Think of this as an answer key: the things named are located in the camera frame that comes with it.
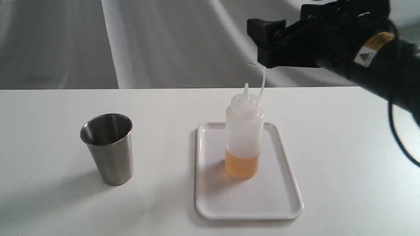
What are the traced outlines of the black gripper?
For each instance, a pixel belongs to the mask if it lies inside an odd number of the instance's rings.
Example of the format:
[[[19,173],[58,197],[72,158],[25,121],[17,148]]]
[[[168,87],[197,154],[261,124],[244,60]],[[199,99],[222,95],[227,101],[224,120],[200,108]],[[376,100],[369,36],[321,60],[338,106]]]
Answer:
[[[276,67],[319,68],[352,60],[375,33],[389,31],[388,0],[336,0],[304,4],[300,20],[246,20],[246,33],[257,46],[257,61]]]

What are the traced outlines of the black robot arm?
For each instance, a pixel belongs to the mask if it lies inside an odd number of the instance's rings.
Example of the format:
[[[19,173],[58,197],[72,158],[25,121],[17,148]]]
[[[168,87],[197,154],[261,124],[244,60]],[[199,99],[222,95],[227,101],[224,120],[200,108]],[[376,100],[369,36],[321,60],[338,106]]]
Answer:
[[[324,68],[410,112],[419,124],[419,46],[403,40],[388,0],[303,4],[300,19],[249,18],[246,32],[268,69]]]

